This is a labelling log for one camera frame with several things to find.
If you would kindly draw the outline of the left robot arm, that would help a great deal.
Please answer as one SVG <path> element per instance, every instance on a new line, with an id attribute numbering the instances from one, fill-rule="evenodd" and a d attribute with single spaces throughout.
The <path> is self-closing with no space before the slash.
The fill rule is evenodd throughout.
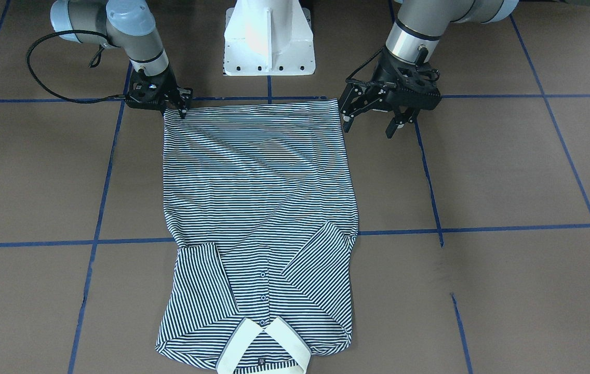
<path id="1" fill-rule="evenodd" d="M 392 29 L 379 50 L 369 58 L 376 65 L 370 79 L 352 72 L 339 99 L 343 132 L 368 111 L 393 113 L 385 134 L 414 123 L 422 111 L 432 111 L 442 96 L 440 73 L 430 65 L 444 32 L 452 23 L 495 23 L 505 19 L 517 1 L 403 1 Z"/>

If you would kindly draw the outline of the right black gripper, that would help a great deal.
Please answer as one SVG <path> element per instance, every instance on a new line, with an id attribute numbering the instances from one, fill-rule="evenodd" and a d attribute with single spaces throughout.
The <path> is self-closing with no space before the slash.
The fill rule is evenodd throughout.
<path id="1" fill-rule="evenodd" d="M 190 87 L 179 87 L 170 67 L 167 67 L 162 73 L 153 76 L 148 76 L 145 73 L 145 69 L 139 69 L 139 78 L 158 85 L 165 94 L 165 104 L 172 104 L 177 110 L 179 118 L 185 118 L 188 109 L 191 108 L 193 89 Z"/>

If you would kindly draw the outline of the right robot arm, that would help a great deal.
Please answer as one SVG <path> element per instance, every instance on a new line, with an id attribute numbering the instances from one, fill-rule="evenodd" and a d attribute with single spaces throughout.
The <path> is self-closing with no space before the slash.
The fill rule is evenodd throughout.
<path id="1" fill-rule="evenodd" d="M 125 104 L 134 109 L 185 116 L 193 92 L 179 87 L 153 16 L 145 1 L 55 1 L 50 21 L 56 36 L 100 47 L 91 66 L 106 49 L 122 49 L 131 62 Z"/>

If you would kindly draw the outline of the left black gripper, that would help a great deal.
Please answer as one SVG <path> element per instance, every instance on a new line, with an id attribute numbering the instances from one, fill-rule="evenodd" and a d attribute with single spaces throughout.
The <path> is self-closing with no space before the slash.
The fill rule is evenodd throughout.
<path id="1" fill-rule="evenodd" d="M 427 53 L 428 50 L 421 50 L 419 56 L 416 57 L 414 65 L 423 64 L 425 62 L 423 59 Z M 388 50 L 382 49 L 378 53 L 378 62 L 369 81 L 369 87 L 365 87 L 359 83 L 346 84 L 345 90 L 339 99 L 343 132 L 350 132 L 354 119 L 370 110 L 385 113 L 394 111 L 395 115 L 385 130 L 388 139 L 392 139 L 396 130 L 403 128 L 405 125 L 414 124 L 418 118 L 420 109 L 406 108 L 404 111 L 400 111 L 403 106 L 397 106 L 395 100 L 390 99 L 388 96 L 390 93 L 396 91 L 396 74 L 394 68 L 400 62 L 413 64 L 411 62 L 404 62 Z"/>

